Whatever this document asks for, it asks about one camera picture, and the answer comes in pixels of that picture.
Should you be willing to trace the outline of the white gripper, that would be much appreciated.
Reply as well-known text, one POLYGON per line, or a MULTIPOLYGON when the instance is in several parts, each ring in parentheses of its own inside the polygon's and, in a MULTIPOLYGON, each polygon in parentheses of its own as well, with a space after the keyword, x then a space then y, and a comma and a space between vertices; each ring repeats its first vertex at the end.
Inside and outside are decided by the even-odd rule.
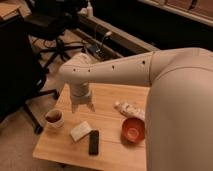
POLYGON ((92 103, 92 91, 88 83, 70 84, 70 99, 72 102, 72 113, 77 111, 78 105, 86 104, 87 107, 95 112, 94 104, 92 103))

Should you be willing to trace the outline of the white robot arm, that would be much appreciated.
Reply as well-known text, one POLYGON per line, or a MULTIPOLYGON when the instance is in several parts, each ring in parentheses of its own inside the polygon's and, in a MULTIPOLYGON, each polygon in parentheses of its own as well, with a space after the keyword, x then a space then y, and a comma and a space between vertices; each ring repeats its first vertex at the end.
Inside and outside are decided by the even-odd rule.
POLYGON ((78 53, 59 73, 74 103, 91 98, 91 83, 147 87, 147 171, 213 171, 212 51, 159 50, 99 63, 78 53))

